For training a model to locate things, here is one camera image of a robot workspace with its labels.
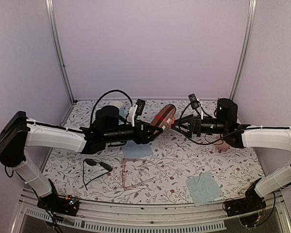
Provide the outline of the brown striped glasses case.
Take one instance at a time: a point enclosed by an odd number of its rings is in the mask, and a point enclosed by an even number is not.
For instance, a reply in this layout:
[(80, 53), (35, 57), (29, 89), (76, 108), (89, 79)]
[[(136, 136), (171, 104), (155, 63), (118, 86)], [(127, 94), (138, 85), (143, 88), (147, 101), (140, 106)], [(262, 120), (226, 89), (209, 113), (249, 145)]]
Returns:
[(163, 131), (174, 122), (176, 107), (173, 104), (164, 106), (153, 118), (150, 125), (161, 128)]

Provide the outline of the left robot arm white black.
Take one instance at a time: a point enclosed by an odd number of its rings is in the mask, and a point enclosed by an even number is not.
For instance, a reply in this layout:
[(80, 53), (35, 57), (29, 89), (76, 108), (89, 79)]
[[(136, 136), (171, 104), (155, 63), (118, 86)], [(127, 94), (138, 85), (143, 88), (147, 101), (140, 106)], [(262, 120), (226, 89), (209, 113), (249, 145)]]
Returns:
[(88, 128), (77, 130), (37, 122), (19, 111), (0, 133), (0, 162), (15, 171), (46, 206), (57, 211), (63, 205), (62, 199), (29, 158), (26, 147), (59, 148), (91, 155), (104, 150), (108, 143), (132, 140), (136, 144), (148, 144), (162, 132), (160, 127), (123, 118), (112, 105), (97, 110)]

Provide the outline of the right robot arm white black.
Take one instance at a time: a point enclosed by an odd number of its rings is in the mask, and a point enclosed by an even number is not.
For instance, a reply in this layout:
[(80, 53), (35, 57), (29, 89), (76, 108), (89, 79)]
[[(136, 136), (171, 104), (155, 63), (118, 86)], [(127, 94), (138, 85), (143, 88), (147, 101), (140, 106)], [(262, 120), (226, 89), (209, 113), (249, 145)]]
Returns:
[[(204, 111), (198, 115), (180, 116), (172, 129), (188, 140), (201, 134), (219, 134), (233, 148), (269, 148), (291, 152), (291, 126), (265, 127), (237, 122), (238, 106), (232, 100), (221, 98), (217, 101), (214, 116)], [(291, 185), (291, 162), (270, 175), (253, 182), (245, 192), (241, 207), (251, 212), (260, 203), (260, 199)]]

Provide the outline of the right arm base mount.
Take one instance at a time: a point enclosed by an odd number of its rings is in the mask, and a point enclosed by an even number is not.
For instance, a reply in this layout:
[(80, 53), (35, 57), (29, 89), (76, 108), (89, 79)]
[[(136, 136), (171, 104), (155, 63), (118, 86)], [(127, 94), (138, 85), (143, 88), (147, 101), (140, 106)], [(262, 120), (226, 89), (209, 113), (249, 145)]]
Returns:
[(256, 211), (253, 215), (240, 217), (241, 224), (246, 228), (258, 226), (265, 214), (265, 200), (254, 191), (256, 183), (254, 182), (248, 187), (244, 198), (227, 199), (222, 204), (222, 209), (227, 213), (227, 216), (237, 216)]

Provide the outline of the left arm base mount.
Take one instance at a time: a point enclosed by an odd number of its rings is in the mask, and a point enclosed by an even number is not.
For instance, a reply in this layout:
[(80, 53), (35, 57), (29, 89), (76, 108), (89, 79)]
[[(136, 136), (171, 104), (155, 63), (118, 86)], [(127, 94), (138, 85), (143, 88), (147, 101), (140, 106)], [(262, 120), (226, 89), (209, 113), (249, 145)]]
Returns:
[(77, 196), (68, 195), (60, 197), (57, 191), (53, 190), (49, 195), (39, 197), (37, 203), (38, 208), (68, 216), (76, 216), (79, 205), (79, 198)]

